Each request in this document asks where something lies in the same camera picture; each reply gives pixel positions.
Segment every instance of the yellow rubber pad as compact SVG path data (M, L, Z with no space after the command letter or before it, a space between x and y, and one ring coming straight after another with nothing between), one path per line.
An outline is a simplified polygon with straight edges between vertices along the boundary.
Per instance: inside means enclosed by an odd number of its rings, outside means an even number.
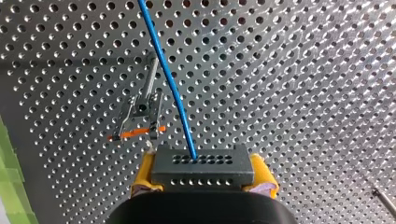
M277 184L274 176L271 174L270 169L265 164L264 159L258 154L253 153L250 155L250 162L253 166L254 171L254 181L253 185L243 187L244 191L249 191L250 189L256 188L263 183L272 183L276 186L275 189L270 190L271 198L276 198L276 194L279 191L279 185Z

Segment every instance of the hole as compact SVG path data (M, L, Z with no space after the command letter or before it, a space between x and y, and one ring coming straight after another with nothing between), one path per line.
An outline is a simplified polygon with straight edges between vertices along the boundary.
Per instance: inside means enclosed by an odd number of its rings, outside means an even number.
M24 25L19 25L18 26L18 31L20 33L25 33L26 32L26 27Z
M190 27L191 26L191 21L190 20L184 20L184 26L185 27Z
M94 10L96 10L96 4L95 3L89 3L87 5L87 8L88 8L89 11L94 11Z
M74 28L74 30L75 31L78 31L78 30L81 30L81 24L80 23L78 23L78 22L75 22L74 24L73 24L73 28Z
M134 3L133 2L127 2L125 4L126 9L131 10L134 8Z
M96 46L97 48L99 48L99 49L102 48L103 45L104 45L104 43L103 43L102 40L97 40L96 43L95 43L95 46Z
M43 24L38 24L35 28L38 32L44 32L46 30L46 27Z
M119 28L119 24L116 21L113 21L110 23L110 28L112 30L118 29Z
M254 36L254 40L256 42L261 42L262 41L262 36L261 35L256 35L256 36Z
M57 12L59 10L58 6L56 6L55 4L51 4L49 5L49 11L51 12Z
M169 63L174 63L176 61L176 57L175 56L170 56L169 57Z
M99 24L99 22L94 21L94 22L92 23L92 29L93 29L93 30L99 30L99 29L100 29L100 24Z
M264 18L263 17L256 18L256 23L257 24L262 24L263 22L264 22Z
M116 4L114 4L113 2L108 2L106 7L107 10L114 10L114 8L116 8Z
M139 46L139 41L137 39L133 39L131 45L133 47L137 47L137 46Z
M146 7L152 8L152 7L153 7L152 2L151 2L151 1L147 1L147 2L146 2Z
M90 63L91 63L91 61L89 59L82 60L82 65L84 65L84 66L89 65Z
M203 44L205 44L205 45L209 44L209 38L204 37L204 38L202 39L202 42L203 42Z
M165 2L163 3L163 6L164 6L165 8L170 8L170 7L172 6L172 2L171 2L171 1L165 1Z
M43 43L43 44L41 45L41 48L42 48L42 49L49 49L49 48L50 48L50 44L49 44L49 43Z
M121 57L117 58L117 64L123 64L123 63L125 63L125 60L123 58L121 58Z
M222 7L227 7L228 1L227 1L227 0L220 0L220 5L221 5Z
M221 25L227 25L227 23L228 23L227 19L225 19L225 18L221 18L220 19L220 24Z
M171 28L173 26L173 21L167 20L165 24L166 24L166 27Z
M67 49L67 47L68 47L68 45L67 45L67 43L66 42L61 42L61 44L59 45L59 47L61 48L61 49Z
M61 25L60 23L55 24L55 31L61 32L64 29L64 26Z
M236 38L236 40L241 44L245 41L245 38L242 35L240 35Z
M8 28L4 25L0 26L0 33L5 34L6 32L8 32Z
M12 6L11 7L11 12L12 13L20 13L20 8L18 6Z
M40 8L37 5L30 6L30 11L33 13L37 13L39 10L40 10Z
M239 25L244 25L246 22L247 22L247 21L246 21L246 19L245 19L244 17L240 17L240 18L238 19L238 24L239 24Z
M225 181L225 184L228 185L228 186L231 186L232 183L233 183L233 180L232 180L232 179L227 179L227 180Z
M79 49L84 49L87 45L84 41L78 41L77 46Z
M113 46L114 48L119 48L122 45L120 40L114 40L113 42Z
M201 22L202 26L206 27L209 25L209 20L208 19L203 19Z
M148 109L145 105L139 105L138 108L139 108L140 112L144 112L144 111L146 111Z
M192 40L189 37L184 40L184 44L186 44L187 46L191 45L191 43L192 43Z
M135 21L130 21L130 22L129 22L129 28L130 28L130 29L134 29L134 28L136 28L136 26L137 26L137 24L136 24Z
M107 64L107 59L106 58L100 58L99 59L99 64L101 64L101 65Z
M76 4L74 4L74 3L69 4L70 11L77 11L77 9L78 9L78 7Z
M208 0L202 0L201 1L202 7L208 7L209 6L209 1Z
M25 43L24 45L23 45L23 48L25 49L25 50L32 50L32 45L31 44L28 44L28 43Z
M191 2L189 0L184 0L183 1L183 7L190 7Z

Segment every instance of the blue wire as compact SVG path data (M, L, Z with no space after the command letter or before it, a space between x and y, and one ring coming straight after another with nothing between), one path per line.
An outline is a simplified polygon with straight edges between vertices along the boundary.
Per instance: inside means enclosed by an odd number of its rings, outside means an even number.
M160 60L160 64L163 67L163 72L165 73L169 87L171 88L172 94L175 98L178 114L180 115L181 124L183 125L184 134L186 136L187 145L189 146L190 155L193 160L196 160L197 154L195 151L194 143L192 142L190 127L187 121L186 113L184 112L183 102L181 102L180 95L177 91L177 86L171 75L171 71L169 69L168 63L166 62L165 56L163 55L163 48L161 47L160 40L157 36L157 31L152 24L152 20L149 15L149 10L146 7L145 0L138 0L137 2L139 3L140 10L142 10L143 18L145 19L145 23L148 27L148 32L154 44L155 51L157 52L158 59Z

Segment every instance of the metal panel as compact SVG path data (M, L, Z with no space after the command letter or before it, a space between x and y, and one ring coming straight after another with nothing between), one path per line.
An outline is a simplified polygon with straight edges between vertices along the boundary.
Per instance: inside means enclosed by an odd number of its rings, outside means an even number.
M252 185L253 168L248 150L201 149L197 160L183 149L159 146L151 171L151 181L165 190L229 189Z
M148 1L198 148L246 143L300 223L393 223L396 3ZM135 1L0 3L1 114L42 224L98 223L147 136L106 141L152 50ZM166 134L186 147L159 69ZM136 126L149 126L144 119Z

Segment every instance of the orange wire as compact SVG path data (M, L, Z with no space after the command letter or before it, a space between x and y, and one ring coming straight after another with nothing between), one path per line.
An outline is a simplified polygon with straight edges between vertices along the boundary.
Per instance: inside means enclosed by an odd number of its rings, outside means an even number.
M165 132L166 131L166 126L160 126L158 128L158 131ZM131 132L126 132L126 133L120 134L120 138L135 137L138 134L148 133L148 132L149 132L149 128L133 129Z

